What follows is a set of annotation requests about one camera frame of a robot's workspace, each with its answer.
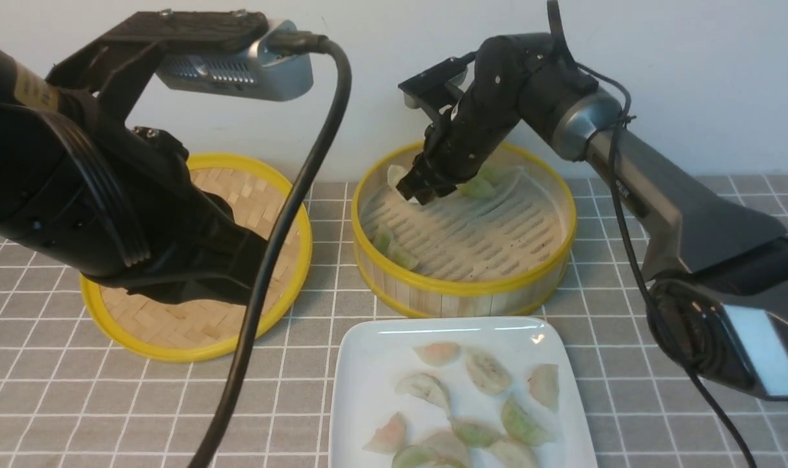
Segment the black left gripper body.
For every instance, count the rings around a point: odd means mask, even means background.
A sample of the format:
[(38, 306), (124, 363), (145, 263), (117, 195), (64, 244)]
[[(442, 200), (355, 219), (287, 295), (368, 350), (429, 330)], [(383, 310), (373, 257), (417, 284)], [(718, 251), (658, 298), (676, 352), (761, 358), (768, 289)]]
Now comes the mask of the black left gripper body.
[(182, 195), (141, 196), (136, 206), (150, 257), (119, 273), (97, 276), (95, 282), (163, 304), (248, 304), (266, 238), (237, 224), (224, 198), (196, 187), (186, 166), (189, 151), (176, 137), (152, 127), (135, 127), (133, 135), (148, 146), (148, 155), (171, 165), (162, 179), (175, 183)]

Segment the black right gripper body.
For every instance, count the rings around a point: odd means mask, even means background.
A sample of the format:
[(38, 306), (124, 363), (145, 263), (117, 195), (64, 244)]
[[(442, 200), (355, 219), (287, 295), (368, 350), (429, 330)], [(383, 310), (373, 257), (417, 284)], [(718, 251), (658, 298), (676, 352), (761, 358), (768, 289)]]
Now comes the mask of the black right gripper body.
[(521, 120), (543, 138), (558, 124), (564, 90), (549, 34), (492, 36), (475, 53), (474, 78), (420, 158), (429, 186), (474, 177)]

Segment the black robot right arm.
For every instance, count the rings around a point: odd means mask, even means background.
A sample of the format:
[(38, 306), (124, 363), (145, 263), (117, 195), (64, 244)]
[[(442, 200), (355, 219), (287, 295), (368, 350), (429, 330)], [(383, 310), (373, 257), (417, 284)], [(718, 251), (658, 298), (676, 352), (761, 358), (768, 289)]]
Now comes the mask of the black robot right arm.
[(493, 36), (399, 85), (430, 116), (397, 187), (426, 205), (477, 174), (525, 122), (561, 158), (589, 163), (648, 234), (638, 272), (647, 322), (681, 368), (788, 403), (788, 230), (721, 198), (627, 129), (631, 113), (549, 33)]

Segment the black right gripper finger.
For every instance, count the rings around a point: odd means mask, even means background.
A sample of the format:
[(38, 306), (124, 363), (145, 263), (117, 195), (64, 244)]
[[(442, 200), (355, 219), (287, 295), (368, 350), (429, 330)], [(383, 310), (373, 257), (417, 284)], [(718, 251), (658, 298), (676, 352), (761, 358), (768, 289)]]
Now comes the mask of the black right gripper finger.
[(415, 200), (420, 205), (428, 205), (456, 192), (456, 184), (421, 162), (397, 181), (396, 190), (406, 201)]

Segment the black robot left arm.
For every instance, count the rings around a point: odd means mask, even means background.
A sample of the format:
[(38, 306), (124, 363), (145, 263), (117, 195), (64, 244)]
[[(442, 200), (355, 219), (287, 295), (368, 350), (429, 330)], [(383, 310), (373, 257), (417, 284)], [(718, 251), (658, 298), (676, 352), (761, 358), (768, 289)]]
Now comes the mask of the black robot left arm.
[(43, 78), (0, 49), (0, 237), (163, 304), (245, 305), (266, 239), (196, 187), (176, 137), (125, 124), (167, 51), (109, 33)]

